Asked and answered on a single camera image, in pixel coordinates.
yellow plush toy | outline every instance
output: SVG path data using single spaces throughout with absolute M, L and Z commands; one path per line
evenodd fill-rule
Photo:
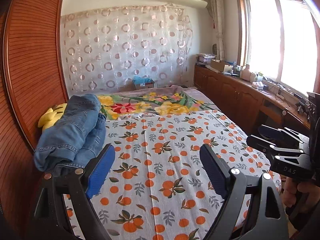
M 48 111 L 40 117 L 38 127 L 42 127 L 42 131 L 44 131 L 45 129 L 53 126 L 57 122 L 57 120 L 59 120 L 62 117 L 64 110 L 66 109 L 66 106 L 67 103 L 64 103 L 58 105 L 54 109 L 49 108 Z

window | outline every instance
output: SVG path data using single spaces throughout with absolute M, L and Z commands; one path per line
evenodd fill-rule
M 317 42 L 313 17 L 301 0 L 242 0 L 243 64 L 304 95 L 314 90 Z

window frame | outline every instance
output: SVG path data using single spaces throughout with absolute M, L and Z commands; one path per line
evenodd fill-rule
M 276 6 L 278 9 L 278 13 L 280 16 L 280 63 L 278 68 L 278 76 L 275 81 L 279 82 L 280 84 L 284 85 L 285 87 L 289 87 L 294 93 L 297 93 L 298 95 L 302 96 L 303 98 L 307 98 L 306 95 L 300 93 L 299 91 L 295 90 L 294 88 L 288 86 L 287 84 L 281 82 L 281 74 L 283 69 L 283 59 L 284 59 L 284 26 L 283 26 L 283 20 L 282 20 L 282 10 L 280 6 L 280 0 L 275 0 Z M 237 58 L 237 64 L 240 66 L 245 65 L 248 61 L 248 57 L 250 56 L 250 32 L 249 32 L 249 26 L 250 26 L 250 11 L 247 10 L 249 4 L 249 0 L 237 0 L 237 6 L 238 6 L 238 20 L 239 20 L 239 42 L 238 42 L 238 58 Z M 317 23 L 313 18 L 313 22 L 315 25 L 316 30 L 316 42 L 317 42 L 317 51 L 318 51 L 318 58 L 317 58 L 317 70 L 316 70 L 316 79 L 315 79 L 315 85 L 314 85 L 314 92 L 320 93 L 320 29 L 317 25 Z

blue gripper pad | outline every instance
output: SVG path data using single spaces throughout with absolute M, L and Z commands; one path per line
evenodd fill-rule
M 207 144 L 200 147 L 200 160 L 215 192 L 226 199 L 230 182 L 228 164 L 223 159 L 218 158 Z
M 98 163 L 94 162 L 94 159 L 99 158 Z M 99 153 L 97 158 L 92 159 L 92 164 L 95 164 L 95 167 L 92 167 L 93 170 L 88 178 L 88 187 L 86 190 L 86 195 L 91 199 L 94 195 L 97 195 L 107 178 L 107 175 L 115 161 L 116 152 L 115 148 L 111 144 L 107 144 Z

circle pattern curtain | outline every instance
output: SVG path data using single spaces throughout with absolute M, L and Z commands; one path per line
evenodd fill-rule
M 193 31 L 184 8 L 127 6 L 61 17 L 64 71 L 76 91 L 119 91 L 135 75 L 182 84 Z

